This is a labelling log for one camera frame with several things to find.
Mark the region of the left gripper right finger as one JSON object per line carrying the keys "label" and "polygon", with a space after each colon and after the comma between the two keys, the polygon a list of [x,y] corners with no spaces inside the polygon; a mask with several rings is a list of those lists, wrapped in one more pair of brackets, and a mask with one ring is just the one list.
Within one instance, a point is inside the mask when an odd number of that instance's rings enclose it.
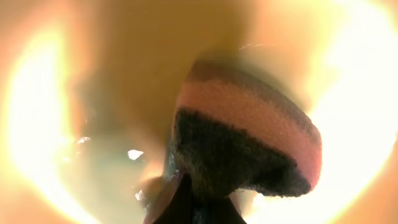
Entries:
{"label": "left gripper right finger", "polygon": [[230,198],[194,198],[194,224],[246,224]]}

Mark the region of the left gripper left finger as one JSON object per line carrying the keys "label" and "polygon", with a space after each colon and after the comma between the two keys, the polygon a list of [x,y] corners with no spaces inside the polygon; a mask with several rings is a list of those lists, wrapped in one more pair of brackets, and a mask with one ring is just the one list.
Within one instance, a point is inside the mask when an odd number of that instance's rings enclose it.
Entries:
{"label": "left gripper left finger", "polygon": [[190,175],[173,175],[154,202],[149,204],[144,224],[192,224],[193,194]]}

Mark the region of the green scouring sponge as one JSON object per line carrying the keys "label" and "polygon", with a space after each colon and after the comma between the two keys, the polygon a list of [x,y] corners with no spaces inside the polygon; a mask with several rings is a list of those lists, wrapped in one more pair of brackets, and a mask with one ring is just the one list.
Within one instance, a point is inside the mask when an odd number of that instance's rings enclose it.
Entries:
{"label": "green scouring sponge", "polygon": [[320,178],[322,140],[311,119],[278,89],[228,65],[193,65],[171,137],[200,200],[237,189],[299,197]]}

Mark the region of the yellow-green plate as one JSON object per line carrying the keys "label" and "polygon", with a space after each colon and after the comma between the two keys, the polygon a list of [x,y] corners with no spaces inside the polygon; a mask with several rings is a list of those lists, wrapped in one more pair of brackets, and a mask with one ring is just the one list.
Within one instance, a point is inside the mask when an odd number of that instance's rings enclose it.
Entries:
{"label": "yellow-green plate", "polygon": [[322,140],[311,192],[224,197],[246,223],[397,222],[396,1],[2,1],[1,222],[143,223],[189,175],[171,134],[201,60]]}

